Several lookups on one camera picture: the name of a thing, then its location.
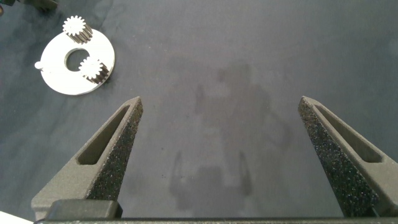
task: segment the metal gear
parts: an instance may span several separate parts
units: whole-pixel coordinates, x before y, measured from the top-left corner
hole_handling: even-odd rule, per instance
[[[93,37],[91,27],[81,17],[71,16],[64,23],[64,33],[78,44],[87,43]]]
[[[87,57],[80,65],[79,69],[83,77],[92,83],[102,83],[109,76],[106,65],[93,57]]]

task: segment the center hole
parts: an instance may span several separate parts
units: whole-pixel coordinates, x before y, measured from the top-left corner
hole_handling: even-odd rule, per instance
[[[79,66],[80,63],[83,62],[84,59],[86,59],[89,55],[87,50],[84,49],[78,49],[74,52],[72,52],[66,61],[66,66],[70,71],[77,72],[79,71]]]

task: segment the gear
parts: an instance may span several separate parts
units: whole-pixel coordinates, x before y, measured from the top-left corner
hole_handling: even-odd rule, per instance
[[[63,31],[78,44],[87,43],[93,37],[91,27],[78,16],[68,18],[63,25]]]
[[[80,65],[83,77],[92,83],[102,83],[109,76],[108,68],[98,59],[87,57]]]

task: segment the textured gripper pad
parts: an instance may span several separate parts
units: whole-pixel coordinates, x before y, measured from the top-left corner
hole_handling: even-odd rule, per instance
[[[124,125],[122,134],[114,144],[112,152],[103,164],[92,188],[88,191],[86,199],[114,201],[118,199],[124,172],[129,162],[132,145],[142,116],[141,101],[138,101],[130,116],[132,116],[131,119]]]
[[[298,112],[346,217],[368,216],[378,196],[315,114],[315,105],[303,97]]]

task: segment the white disc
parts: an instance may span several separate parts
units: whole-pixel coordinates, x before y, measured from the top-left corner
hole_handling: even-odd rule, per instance
[[[35,67],[42,72],[46,84],[53,90],[66,95],[81,95],[100,87],[83,78],[81,72],[73,72],[67,68],[67,58],[76,50],[86,50],[90,57],[100,60],[109,70],[108,79],[114,66],[114,50],[111,42],[104,34],[93,29],[93,37],[85,44],[74,42],[65,33],[54,37],[43,51],[42,58]]]

